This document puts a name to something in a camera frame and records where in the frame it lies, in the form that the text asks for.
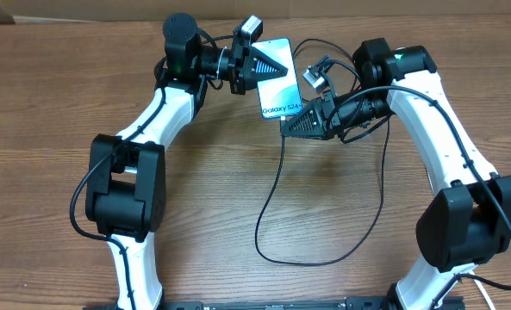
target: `black cable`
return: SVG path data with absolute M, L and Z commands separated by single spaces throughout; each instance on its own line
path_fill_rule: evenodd
M 496 209 L 496 212 L 498 212 L 498 214 L 500 215 L 500 217 L 502 219 L 502 222 L 504 223 L 504 225 L 506 225 L 506 228 L 509 230 L 510 235 L 511 235 L 511 223 L 510 223 L 508 217 L 506 216 L 506 214 L 504 213 L 504 210 L 502 209 L 502 206 L 500 205 L 498 200 L 496 200 L 496 197 L 493 194 L 493 192 L 490 190 L 490 188 L 487 186 L 487 184 L 485 183 L 483 178 L 477 172 L 477 169 L 473 165 L 473 161 L 470 159 L 470 156 L 468 155 L 468 152 L 465 150 L 464 143 L 462 142 L 462 139 L 460 138 L 460 135 L 458 134 L 458 130 L 454 126 L 454 123 L 452 123 L 452 120 L 449 117 L 449 115 L 445 112 L 445 110 L 439 105 L 439 103 L 436 100 L 433 100 L 431 97 L 429 97 L 429 96 L 427 96 L 425 94 L 422 94 L 422 93 L 420 93 L 417 90 L 412 90 L 410 88 L 406 88 L 406 87 L 402 87 L 402 86 L 390 85 L 390 86 L 377 86 L 377 87 L 370 88 L 370 89 L 367 89 L 367 90 L 362 90 L 359 93 L 354 94 L 353 96 L 347 98 L 343 103 L 341 103 L 341 105 L 346 104 L 347 102 L 355 99 L 358 96 L 363 96 L 363 95 L 368 94 L 368 93 L 384 91 L 384 90 L 399 90 L 399 91 L 408 92 L 408 93 L 410 93 L 412 95 L 418 96 L 418 97 L 426 100 L 427 102 L 429 102 L 429 104 L 431 104 L 431 106 L 433 106 L 434 108 L 437 109 L 437 111 L 439 111 L 441 116 L 445 119 L 445 122 L 448 125 L 449 129 L 451 130 L 452 137 L 456 140 L 456 144 L 458 145 L 458 148 L 460 149 L 460 152 L 462 153 L 462 157 L 464 158 L 465 166 L 467 166 L 470 169 L 471 174 L 473 175 L 473 177 L 476 178 L 476 180 L 479 183 L 479 185 L 483 188 L 485 196 L 493 204 L 493 206 Z M 334 111 L 332 112 L 331 115 L 333 115 L 334 113 L 337 113 L 337 110 L 339 110 L 339 108 L 341 108 L 341 105 L 338 105 L 334 109 Z M 448 292 L 450 287 L 453 285 L 453 283 L 455 283 L 455 281 L 460 280 L 461 278 L 470 278 L 470 279 L 473 279 L 473 280 L 478 280 L 479 282 L 482 282 L 482 283 L 485 283 L 487 285 L 490 285 L 493 288 L 499 288 L 499 289 L 502 289 L 502 290 L 511 290 L 511 285 L 500 284 L 500 283 L 493 282 L 491 280 L 482 278 L 480 276 L 472 275 L 472 274 L 457 274 L 447 283 L 447 285 L 441 290 L 441 292 L 439 292 L 437 297 L 435 299 L 433 299 L 433 303 L 432 303 L 431 308 L 434 308 L 434 306 L 436 306 L 437 303 L 446 295 L 446 293 Z
M 218 47 L 217 47 L 217 44 L 215 43 L 215 40 L 213 40 L 213 38 L 211 38 L 211 36 L 208 33 L 206 33 L 205 30 L 203 30 L 201 28 L 197 29 L 197 33 L 205 39 L 205 41 L 202 44 L 205 44 L 207 42 L 211 43 L 211 46 L 213 47 L 213 50 L 215 51 L 215 54 L 216 54 Z
M 333 87 L 332 79 L 324 72 L 321 72 L 321 75 L 322 75 L 322 78 L 324 78 L 324 80 L 326 81 L 327 87 L 329 87 L 330 91 L 332 92 L 332 98 L 335 99 L 335 97 L 337 97 L 338 94 L 335 92 L 335 88 Z
M 343 61 L 339 61 L 339 60 L 336 60 L 336 59 L 329 59 L 329 60 L 326 60 L 325 62 L 323 62 L 321 64 L 321 66 L 326 66 L 326 65 L 341 65 L 342 67 L 346 68 L 348 71 L 350 71 L 352 73 L 353 76 L 355 76 L 355 82 L 358 80 L 360 80 L 360 76 L 358 75 L 357 71 L 355 70 L 355 68 L 351 67 L 350 65 L 344 63 Z
M 352 59 L 351 54 L 350 54 L 348 51 L 346 51 L 345 49 L 343 49 L 341 46 L 339 46 L 339 45 L 337 45 L 337 44 L 335 44 L 335 43 L 332 43 L 332 42 L 330 42 L 330 41 L 326 41 L 326 40 L 322 40 L 322 39 L 315 39 L 315 38 L 305 39 L 305 40 L 302 40 L 299 44 L 297 44 L 296 48 L 293 50 L 293 53 L 292 53 L 294 62 L 295 62 L 295 60 L 296 60 L 297 56 L 299 56 L 299 54 L 301 53 L 301 51 L 299 51 L 299 48 L 300 48 L 303 44 L 305 44 L 305 43 L 307 43 L 307 42 L 309 42 L 309 41 L 316 41 L 316 42 L 320 42 L 320 43 L 328 44 L 329 46 L 332 46 L 332 47 L 337 48 L 338 50 L 340 50 L 340 52 L 342 52 L 342 53 L 345 55 L 345 57 L 347 57 L 347 58 L 348 58 L 348 59 L 349 59 L 349 60 L 350 60 L 350 61 L 354 64 L 354 60 Z M 360 78 L 357 78 L 357 76 L 355 76 L 355 80 L 352 82 L 351 91 L 355 89 L 355 85 L 357 84 L 357 79 L 358 79 L 358 80 L 360 80 Z M 302 100 L 303 102 L 309 102 L 309 99 L 306 99 L 306 98 L 303 98 L 303 97 L 301 97 L 301 100 Z
M 374 226 L 377 223 L 377 219 L 379 218 L 380 213 L 382 212 L 382 208 L 383 208 L 383 191 L 384 191 L 384 187 L 383 187 L 384 186 L 384 177 L 383 176 L 384 176 L 384 168 L 385 168 L 385 152 L 387 151 L 387 143 L 389 141 L 389 133 L 390 133 L 390 125 L 389 125 L 389 122 L 387 122 L 387 135 L 385 136 L 385 142 L 383 143 L 382 172 L 381 172 L 381 175 L 380 175 L 380 180 L 381 180 L 380 203 L 379 203 L 379 208 L 377 210 L 376 217 L 374 218 L 374 221 L 370 225 L 370 228 L 368 229 L 368 232 L 366 232 L 364 237 L 349 252 L 347 252 L 347 254 L 345 254 L 342 257 L 336 258 L 334 260 L 327 261 L 327 262 L 322 262 L 322 263 L 298 263 L 298 262 L 279 261 L 279 260 L 276 260 L 276 259 L 268 258 L 259 249 L 259 242 L 258 242 L 258 239 L 257 239 L 258 232 L 259 232 L 259 224 L 261 222 L 261 218 L 263 218 L 263 214 L 265 213 L 266 207 L 268 207 L 269 202 L 271 201 L 272 195 L 274 194 L 274 190 L 276 189 L 276 187 L 278 185 L 278 180 L 280 178 L 280 173 L 282 172 L 282 166 L 284 164 L 285 137 L 282 136 L 282 152 L 280 154 L 280 165 L 278 166 L 278 171 L 277 171 L 277 174 L 276 174 L 276 179 L 274 180 L 274 185 L 272 185 L 271 193 L 269 194 L 268 198 L 266 199 L 265 205 L 263 206 L 263 209 L 261 210 L 261 213 L 259 214 L 259 218 L 257 219 L 257 225 L 255 226 L 255 249 L 257 249 L 257 253 L 262 258 L 264 258 L 265 260 L 267 260 L 267 261 L 269 261 L 271 263 L 275 263 L 275 264 L 287 264 L 287 265 L 302 266 L 302 267 L 319 267 L 319 266 L 326 266 L 326 265 L 330 265 L 330 264 L 335 264 L 335 263 L 338 263 L 338 262 L 344 260 L 345 258 L 349 257 L 351 254 L 353 254 L 363 244 L 363 242 L 366 240 L 366 238 L 368 238 L 368 236 L 370 235 L 372 229 L 374 228 Z
M 227 34 L 227 35 L 222 35 L 222 36 L 219 36 L 219 37 L 215 37 L 213 40 L 214 41 L 218 41 L 218 40 L 233 39 L 233 38 L 234 38 L 233 34 Z
M 355 113 L 352 115 L 351 118 L 349 118 L 349 121 L 344 125 L 344 128 L 349 128 L 351 126 L 351 124 L 354 122 L 354 120 L 357 118 L 357 115 L 360 112 L 360 108 L 362 107 L 362 103 L 365 100 L 365 98 L 362 95 L 365 95 L 365 90 L 360 91 L 360 92 L 354 94 L 353 96 L 348 97 L 342 103 L 336 105 L 335 108 L 333 108 L 332 113 L 330 113 L 330 117 L 328 117 L 326 120 L 326 126 L 325 126 L 326 130 L 331 129 L 330 125 L 332 124 L 333 115 L 338 113 L 340 108 L 343 107 L 347 102 L 351 101 L 353 98 L 355 98 L 357 96 L 360 96 L 360 100 L 357 103 L 357 109 L 355 110 Z
M 295 49 L 295 50 L 293 50 L 294 58 L 295 58 L 295 57 L 297 57 L 297 50 L 299 50 L 299 48 L 300 48 L 303 44 L 305 44 L 305 43 L 307 43 L 307 42 L 309 42 L 309 41 L 316 41 L 316 42 L 320 42 L 320 43 L 325 43 L 325 44 L 328 44 L 329 46 L 332 46 L 332 47 L 335 47 L 335 48 L 339 49 L 339 50 L 340 50 L 340 52 L 342 52 L 342 53 L 345 55 L 345 57 L 347 57 L 347 58 L 348 58 L 348 59 L 349 59 L 349 60 L 350 60 L 350 61 L 354 64 L 354 60 L 352 59 L 351 54 L 350 54 L 348 51 L 346 51 L 345 49 L 343 49 L 341 46 L 339 46 L 339 45 L 337 45 L 337 44 L 334 44 L 334 43 L 332 43 L 332 42 L 330 42 L 330 41 L 326 41 L 326 40 L 322 40 L 322 39 L 313 39 L 313 38 L 309 38 L 309 39 L 302 40 L 299 44 L 297 44 L 296 49 Z
M 341 142 L 343 142 L 343 144 L 349 144 L 356 140 L 361 140 L 364 137 L 372 134 L 374 131 L 376 131 L 376 129 L 380 128 L 386 121 L 389 120 L 390 117 L 391 117 L 391 115 L 387 115 L 386 117 L 381 119 L 376 125 L 372 126 L 370 129 L 366 130 L 365 132 L 358 134 L 350 139 L 345 140 L 345 137 L 349 134 L 349 132 L 355 128 L 355 127 L 351 127 L 349 129 L 347 129 L 347 131 L 345 133 L 343 133 L 343 135 L 340 137 L 340 140 L 341 140 Z
M 222 80 L 220 80 L 221 82 L 219 83 L 219 86 L 215 86 L 215 84 L 213 83 L 214 80 L 212 79 L 208 79 L 207 82 L 209 83 L 209 85 L 211 85 L 211 88 L 214 89 L 214 90 L 220 90 L 222 88 L 222 85 L 224 85 L 224 83 L 222 82 Z

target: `black metal bracket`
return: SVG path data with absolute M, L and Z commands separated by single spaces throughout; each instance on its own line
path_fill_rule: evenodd
M 391 51 L 384 38 L 366 40 L 352 55 L 363 89 L 391 85 L 404 75 L 428 70 L 437 71 L 437 65 L 423 46 L 412 46 Z
M 511 223 L 511 176 L 494 176 L 487 186 Z M 461 264 L 487 263 L 508 248 L 511 236 L 478 183 L 453 183 L 418 220 L 416 239 L 426 261 L 445 272 Z
M 92 169 L 121 143 L 120 137 L 98 134 L 90 146 Z M 136 168 L 136 183 L 112 180 L 112 173 Z M 144 241 L 155 232 L 165 211 L 165 148 L 153 142 L 126 143 L 93 173 L 86 193 L 86 216 L 98 232 L 117 233 Z
M 380 98 L 374 98 L 364 99 L 361 103 L 358 100 L 350 101 L 332 115 L 336 105 L 343 103 L 351 95 L 352 92 L 333 98 L 330 90 L 325 90 L 322 97 L 307 102 L 301 111 L 280 127 L 282 134 L 292 138 L 330 140 L 336 134 L 342 134 L 347 123 L 351 124 L 350 127 L 364 126 L 373 119 L 391 114 L 387 103 Z M 326 128 L 328 118 L 331 118 L 331 128 Z
M 165 304 L 165 310 L 202 310 L 203 305 L 199 301 L 170 302 Z
M 246 18 L 233 31 L 234 39 L 230 53 L 227 54 L 227 72 L 224 78 L 230 82 L 230 92 L 233 94 L 245 95 L 247 90 L 257 88 L 257 82 L 284 77 L 288 73 L 288 68 L 252 46 L 263 33 L 261 22 L 254 29 L 254 33 L 246 35 L 244 26 L 253 18 L 254 16 Z M 272 70 L 260 70 L 265 67 Z

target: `wood grain surface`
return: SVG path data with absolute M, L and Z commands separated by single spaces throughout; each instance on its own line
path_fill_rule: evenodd
M 213 36 L 238 21 L 199 22 Z M 450 102 L 483 155 L 511 174 L 511 15 L 357 17 L 265 21 L 264 39 L 331 40 L 354 51 L 385 37 L 423 45 Z M 229 41 L 220 45 L 230 45 Z M 163 56 L 161 22 L 0 26 L 0 309 L 80 309 L 115 302 L 106 244 L 77 235 L 69 201 L 87 171 L 98 133 L 128 126 L 153 97 Z M 324 53 L 309 44 L 297 71 Z M 338 92 L 352 77 L 330 71 Z M 302 93 L 310 93 L 303 82 Z M 350 146 L 287 139 L 284 170 L 260 230 L 270 257 L 321 261 L 349 251 L 379 203 L 385 130 Z M 383 295 L 419 255 L 415 223 L 432 200 L 420 156 L 391 121 L 385 203 L 370 237 L 348 259 L 321 268 L 267 263 L 253 245 L 255 222 L 280 151 L 277 121 L 264 121 L 257 92 L 209 90 L 194 122 L 165 154 L 167 209 L 156 234 L 159 279 L 168 301 L 303 301 Z M 84 217 L 84 196 L 77 215 Z M 511 283 L 511 246 L 477 269 Z M 489 288 L 499 309 L 511 292 Z M 469 309 L 485 307 L 475 284 L 458 285 Z

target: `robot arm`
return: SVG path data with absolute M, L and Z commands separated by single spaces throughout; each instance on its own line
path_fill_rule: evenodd
M 234 30 L 232 48 L 220 49 L 192 16 L 170 16 L 164 24 L 166 58 L 154 70 L 158 82 L 152 102 L 116 136 L 100 134 L 93 140 L 90 169 L 96 167 L 96 171 L 88 180 L 86 215 L 96 222 L 99 233 L 112 239 L 108 244 L 120 288 L 112 309 L 154 310 L 164 305 L 153 239 L 165 211 L 165 150 L 199 112 L 211 80 L 229 81 L 232 93 L 244 95 L 256 88 L 258 81 L 287 73 L 280 64 L 278 72 L 255 70 L 256 59 L 271 61 L 252 47 L 262 31 L 263 22 L 251 16 Z M 201 37 L 211 46 L 205 46 Z M 134 136 L 147 121 L 142 132 Z M 109 154 L 111 160 L 104 161 Z M 112 173 L 123 172 L 136 174 L 136 183 L 112 180 Z M 115 242 L 126 249 L 125 253 Z
M 425 48 L 391 51 L 384 39 L 375 39 L 363 42 L 353 58 L 362 85 L 360 91 L 400 86 L 436 101 L 456 128 L 477 174 L 494 192 L 511 223 L 511 176 L 499 177 L 471 142 L 446 99 L 437 67 Z M 311 69 L 304 74 L 309 75 L 305 77 L 309 83 L 317 80 L 319 70 L 326 70 Z M 376 118 L 391 114 L 400 118 L 426 166 L 434 199 L 416 226 L 421 256 L 408 275 L 392 286 L 388 297 L 396 309 L 441 307 L 443 298 L 439 294 L 454 275 L 468 273 L 504 252 L 511 235 L 492 203 L 484 198 L 483 189 L 468 169 L 445 117 L 435 106 L 401 90 L 377 91 L 350 101 L 357 93 L 355 90 L 334 98 L 329 90 L 324 92 L 323 98 L 311 100 L 287 121 L 282 133 L 329 140 L 349 127 Z

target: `wall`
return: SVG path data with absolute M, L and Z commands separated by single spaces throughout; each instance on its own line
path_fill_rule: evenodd
M 511 13 L 511 0 L 0 0 L 20 21 L 161 21 L 174 12 L 198 19 Z

